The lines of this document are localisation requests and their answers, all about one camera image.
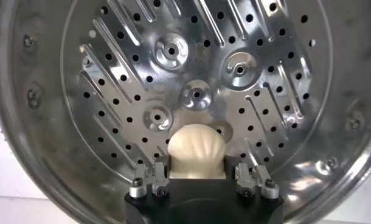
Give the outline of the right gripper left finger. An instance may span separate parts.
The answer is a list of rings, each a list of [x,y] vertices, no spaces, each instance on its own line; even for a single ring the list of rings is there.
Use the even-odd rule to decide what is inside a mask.
[[[168,192],[170,174],[170,158],[159,156],[149,167],[144,163],[139,163],[134,171],[134,178],[129,187],[131,198],[144,198],[150,191],[155,197],[165,197]]]

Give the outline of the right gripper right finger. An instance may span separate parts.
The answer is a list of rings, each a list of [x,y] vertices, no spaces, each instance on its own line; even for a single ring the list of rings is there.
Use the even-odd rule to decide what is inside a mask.
[[[279,198],[279,186],[271,178],[264,165],[250,167],[240,158],[226,155],[224,157],[224,171],[227,179],[235,181],[237,194],[244,198],[256,194],[268,200]]]

